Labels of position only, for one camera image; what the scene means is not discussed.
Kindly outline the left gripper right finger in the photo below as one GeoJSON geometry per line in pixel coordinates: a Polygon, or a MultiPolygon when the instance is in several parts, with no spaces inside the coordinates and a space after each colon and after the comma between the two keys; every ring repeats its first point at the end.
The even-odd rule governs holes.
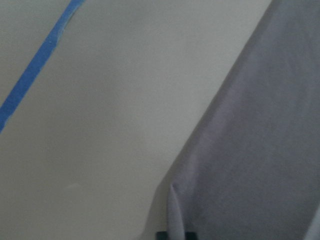
{"type": "Polygon", "coordinates": [[[197,234],[195,232],[185,232],[185,240],[197,240],[197,234]]]}

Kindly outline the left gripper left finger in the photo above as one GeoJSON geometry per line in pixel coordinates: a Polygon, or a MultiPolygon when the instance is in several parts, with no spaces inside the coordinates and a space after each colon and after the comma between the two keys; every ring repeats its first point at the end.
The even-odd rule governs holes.
{"type": "Polygon", "coordinates": [[[156,232],[156,240],[169,240],[169,235],[167,231],[156,232]]]}

